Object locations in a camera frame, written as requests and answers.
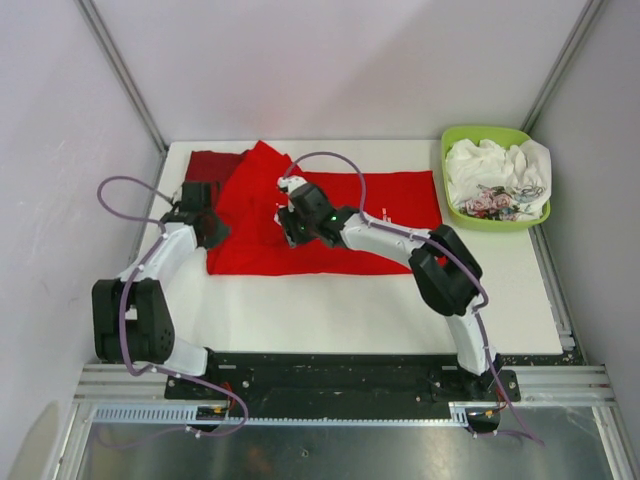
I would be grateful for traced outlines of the bright red kungfu t-shirt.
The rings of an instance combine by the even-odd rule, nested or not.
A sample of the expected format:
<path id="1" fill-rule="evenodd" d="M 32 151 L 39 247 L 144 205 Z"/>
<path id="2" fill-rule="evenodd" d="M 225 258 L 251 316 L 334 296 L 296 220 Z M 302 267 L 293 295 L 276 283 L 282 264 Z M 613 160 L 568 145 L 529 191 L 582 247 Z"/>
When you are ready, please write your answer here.
<path id="1" fill-rule="evenodd" d="M 226 182 L 216 206 L 230 235 L 207 255 L 211 275 L 285 276 L 304 274 L 405 275 L 408 268 L 376 255 L 329 248 L 319 240 L 292 248 L 275 221 L 286 203 L 276 182 L 285 172 L 318 185 L 336 207 L 362 206 L 380 219 L 415 228 L 434 229 L 442 222 L 433 174 L 316 173 L 264 142 L 248 150 Z"/>

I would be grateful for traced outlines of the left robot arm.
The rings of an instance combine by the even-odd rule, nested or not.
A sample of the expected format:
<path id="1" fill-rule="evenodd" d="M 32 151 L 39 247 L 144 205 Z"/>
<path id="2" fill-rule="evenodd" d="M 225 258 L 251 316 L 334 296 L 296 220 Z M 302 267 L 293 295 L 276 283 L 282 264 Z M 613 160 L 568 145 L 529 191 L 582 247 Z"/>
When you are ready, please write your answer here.
<path id="1" fill-rule="evenodd" d="M 221 185 L 186 181 L 176 199 L 154 190 L 169 210 L 153 219 L 122 214 L 106 203 L 105 187 L 118 180 L 150 187 L 132 177 L 109 177 L 97 190 L 101 206 L 119 218 L 156 227 L 158 235 L 117 277 L 92 287 L 96 355 L 106 363 L 126 365 L 135 375 L 155 368 L 187 375 L 187 389 L 199 399 L 210 399 L 220 390 L 221 376 L 207 366 L 206 348 L 178 337 L 163 288 L 191 254 L 213 249 L 230 234 L 214 211 Z"/>

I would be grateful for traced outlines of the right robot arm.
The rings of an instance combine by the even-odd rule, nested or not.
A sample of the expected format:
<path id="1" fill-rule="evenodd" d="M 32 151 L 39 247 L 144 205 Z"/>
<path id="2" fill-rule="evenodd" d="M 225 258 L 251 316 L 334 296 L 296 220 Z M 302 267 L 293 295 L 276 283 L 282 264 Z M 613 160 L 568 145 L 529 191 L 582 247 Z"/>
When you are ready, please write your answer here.
<path id="1" fill-rule="evenodd" d="M 329 248 L 365 252 L 408 268 L 422 300 L 447 322 L 457 349 L 463 393 L 484 401 L 497 389 L 497 353 L 480 311 L 489 303 L 482 269 L 457 233 L 442 224 L 412 229 L 376 219 L 353 207 L 334 207 L 324 191 L 299 176 L 281 177 L 288 204 L 277 222 L 293 248 L 314 240 Z"/>

